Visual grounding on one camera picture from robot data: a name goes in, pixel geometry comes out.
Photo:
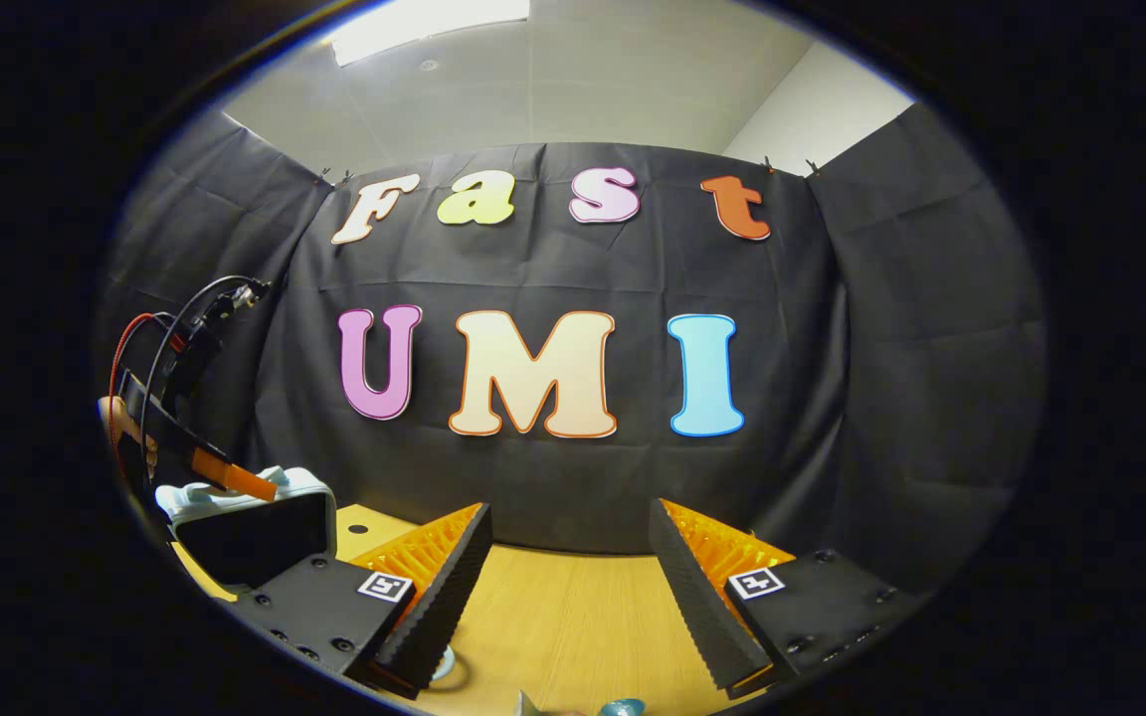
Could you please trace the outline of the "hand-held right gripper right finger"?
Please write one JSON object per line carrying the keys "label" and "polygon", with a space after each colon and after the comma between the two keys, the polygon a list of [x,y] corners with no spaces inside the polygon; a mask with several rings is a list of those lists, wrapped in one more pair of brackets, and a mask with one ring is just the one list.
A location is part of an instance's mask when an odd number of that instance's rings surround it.
{"label": "hand-held right gripper right finger", "polygon": [[790,554],[672,499],[652,499],[649,538],[715,689],[731,699],[856,655],[924,601],[834,549]]}

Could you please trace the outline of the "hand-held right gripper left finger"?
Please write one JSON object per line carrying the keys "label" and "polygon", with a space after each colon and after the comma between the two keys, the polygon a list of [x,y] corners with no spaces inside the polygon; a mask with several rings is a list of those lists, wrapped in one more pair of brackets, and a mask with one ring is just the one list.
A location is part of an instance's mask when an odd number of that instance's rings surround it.
{"label": "hand-held right gripper left finger", "polygon": [[306,556],[233,607],[324,671],[414,699],[434,680],[492,543],[490,506],[478,502],[350,561]]}

